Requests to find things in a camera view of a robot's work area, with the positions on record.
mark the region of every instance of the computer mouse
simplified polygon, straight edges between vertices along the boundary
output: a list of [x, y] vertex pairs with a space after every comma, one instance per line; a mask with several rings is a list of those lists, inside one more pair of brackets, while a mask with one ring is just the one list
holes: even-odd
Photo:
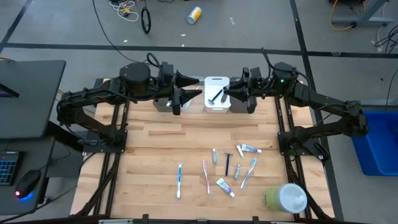
[[31, 191], [35, 188], [36, 184], [40, 179], [40, 171], [30, 170], [28, 171], [18, 182], [15, 188], [15, 196], [17, 198], [24, 198], [28, 196]]

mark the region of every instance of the white container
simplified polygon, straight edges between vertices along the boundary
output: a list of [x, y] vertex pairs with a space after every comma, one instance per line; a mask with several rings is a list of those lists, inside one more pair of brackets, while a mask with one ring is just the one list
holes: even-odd
[[300, 186], [284, 184], [266, 190], [264, 204], [271, 210], [298, 214], [307, 206], [307, 196]]
[[201, 15], [201, 9], [199, 7], [195, 7], [192, 12], [188, 15], [187, 20], [190, 24], [194, 24], [197, 22]]
[[208, 100], [214, 98], [217, 93], [222, 90], [225, 86], [229, 85], [228, 77], [207, 77], [205, 78], [205, 108], [209, 113], [225, 113], [228, 111], [231, 106], [231, 102], [229, 101], [229, 96], [227, 96], [226, 101], [224, 103], [221, 102], [221, 99], [224, 93], [221, 93], [214, 104], [212, 105]]

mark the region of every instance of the wooden table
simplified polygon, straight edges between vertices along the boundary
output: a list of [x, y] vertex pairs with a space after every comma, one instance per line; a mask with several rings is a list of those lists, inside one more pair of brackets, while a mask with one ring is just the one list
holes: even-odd
[[[265, 190], [287, 183], [277, 141], [279, 125], [274, 98], [259, 99], [254, 114], [215, 114], [205, 112], [203, 95], [194, 98], [181, 116], [158, 112], [152, 101], [130, 104], [126, 151], [121, 156], [111, 217], [142, 218], [147, 213], [149, 218], [161, 219], [252, 220], [258, 216], [260, 220], [293, 220], [293, 215], [273, 212], [263, 204]], [[292, 107], [292, 112], [295, 125], [312, 125], [308, 108]], [[98, 105], [95, 118], [110, 124], [112, 113], [113, 107], [103, 103]], [[245, 159], [241, 159], [235, 148], [237, 143], [258, 147], [262, 153], [247, 152]], [[218, 165], [212, 164], [213, 148], [220, 152]], [[228, 177], [224, 176], [225, 152], [234, 154]], [[103, 156], [93, 156], [82, 168], [72, 214], [84, 206], [97, 188]], [[256, 168], [246, 188], [240, 189], [252, 158], [257, 158]], [[211, 195], [206, 193], [204, 159], [208, 162]], [[176, 198], [179, 162], [183, 162], [180, 200]], [[233, 180], [234, 164], [242, 165], [238, 181]], [[334, 217], [321, 162], [303, 156], [302, 165], [308, 191], [325, 213]], [[235, 198], [216, 185], [220, 177], [232, 186]]]

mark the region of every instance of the concrete floor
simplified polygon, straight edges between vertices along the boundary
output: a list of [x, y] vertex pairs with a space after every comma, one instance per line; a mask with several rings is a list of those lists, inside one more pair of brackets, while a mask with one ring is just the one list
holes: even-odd
[[[24, 3], [25, 0], [0, 0], [0, 39], [6, 35]], [[327, 0], [296, 0], [296, 3], [307, 50], [380, 53], [371, 43], [375, 41], [378, 27], [358, 27], [348, 32], [336, 32], [328, 26], [331, 5]], [[143, 33], [140, 22], [120, 19], [107, 0], [96, 0], [96, 5], [104, 29], [115, 45], [300, 50], [288, 0], [175, 0], [173, 4], [148, 0], [152, 16], [149, 35]], [[200, 6], [203, 14], [192, 26], [186, 23], [185, 18], [194, 6]], [[398, 21], [397, 6], [396, 1], [388, 3], [385, 16], [395, 17]], [[337, 15], [353, 14], [344, 4], [336, 10]], [[385, 37], [395, 24], [383, 28], [380, 36]], [[90, 0], [33, 0], [8, 42], [109, 45], [98, 25]], [[147, 52], [123, 53], [141, 61]], [[113, 50], [6, 47], [0, 55], [14, 60], [67, 61], [60, 85], [60, 89], [65, 91], [91, 87], [96, 78], [115, 77], [119, 68], [129, 63]], [[264, 58], [259, 54], [155, 52], [155, 55], [160, 61], [174, 64], [176, 69], [186, 75], [234, 77], [241, 74], [242, 67], [260, 67], [263, 73], [266, 71]], [[274, 63], [290, 63], [304, 72], [301, 56], [270, 55], [270, 59]], [[317, 91], [341, 100], [384, 99], [392, 74], [398, 69], [396, 61], [383, 58], [310, 57]], [[392, 88], [391, 99], [396, 98], [398, 88]], [[55, 111], [51, 120], [55, 121]], [[349, 138], [335, 136], [329, 138], [329, 143], [344, 219], [352, 222], [394, 223], [398, 178], [363, 175]], [[76, 182], [76, 177], [51, 179], [47, 195], [57, 196]], [[70, 192], [52, 206], [18, 220], [66, 217], [73, 194]]]

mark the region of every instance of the blue plastic box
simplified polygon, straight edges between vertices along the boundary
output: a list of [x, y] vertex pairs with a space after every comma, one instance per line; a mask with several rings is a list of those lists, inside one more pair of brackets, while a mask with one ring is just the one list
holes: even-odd
[[364, 111], [369, 133], [352, 138], [365, 175], [398, 176], [398, 111]]

